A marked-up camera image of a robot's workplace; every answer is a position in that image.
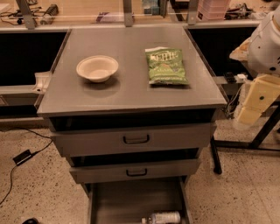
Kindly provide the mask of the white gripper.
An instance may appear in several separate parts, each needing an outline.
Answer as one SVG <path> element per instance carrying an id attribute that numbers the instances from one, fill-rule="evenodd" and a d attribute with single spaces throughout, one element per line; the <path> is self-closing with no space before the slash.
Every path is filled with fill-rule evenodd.
<path id="1" fill-rule="evenodd" d="M 244 107 L 237 116 L 237 122 L 252 125 L 280 95 L 280 78 L 265 74 L 250 83 Z"/>

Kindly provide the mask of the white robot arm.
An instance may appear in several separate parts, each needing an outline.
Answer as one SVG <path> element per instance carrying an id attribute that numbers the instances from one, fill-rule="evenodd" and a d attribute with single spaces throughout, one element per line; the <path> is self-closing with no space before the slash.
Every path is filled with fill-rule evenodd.
<path id="1" fill-rule="evenodd" d="M 256 72 L 256 77 L 241 87 L 234 112 L 234 126 L 241 130 L 252 126 L 280 95 L 280 5 L 229 58 L 247 63 Z"/>

